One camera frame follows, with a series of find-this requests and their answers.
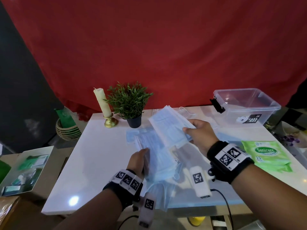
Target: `person's right hand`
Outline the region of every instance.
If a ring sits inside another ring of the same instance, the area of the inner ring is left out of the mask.
[[[193,138],[193,143],[198,147],[199,151],[204,156],[207,156],[210,147],[219,139],[216,137],[210,123],[198,119],[190,119],[189,121],[196,129],[184,127],[182,130]]]

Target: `bright light spot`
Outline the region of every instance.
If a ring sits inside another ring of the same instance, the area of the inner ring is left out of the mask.
[[[78,201],[79,201],[79,197],[78,196],[72,196],[70,198],[70,200],[68,201],[68,204],[70,206],[74,206],[74,205],[76,205],[78,203]]]

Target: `gold candle holder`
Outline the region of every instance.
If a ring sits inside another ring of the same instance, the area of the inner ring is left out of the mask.
[[[104,122],[104,126],[107,128],[115,127],[118,124],[118,120],[116,118],[113,118],[113,113],[110,117],[105,117],[106,121]]]

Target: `green leaves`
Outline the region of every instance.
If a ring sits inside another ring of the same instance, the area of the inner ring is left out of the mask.
[[[147,87],[142,87],[139,82],[133,85],[121,85],[119,82],[115,88],[110,86],[108,95],[109,99],[105,100],[114,108],[114,113],[120,113],[125,119],[133,119],[138,117],[150,96],[153,93],[146,93]]]

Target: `candle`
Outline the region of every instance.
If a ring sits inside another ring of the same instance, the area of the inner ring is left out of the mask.
[[[94,94],[96,95],[97,101],[99,103],[99,106],[101,108],[101,111],[104,115],[104,117],[110,117],[112,115],[112,112],[110,110],[109,104],[104,100],[106,99],[106,95],[104,94],[104,91],[102,88],[96,88],[94,89]]]

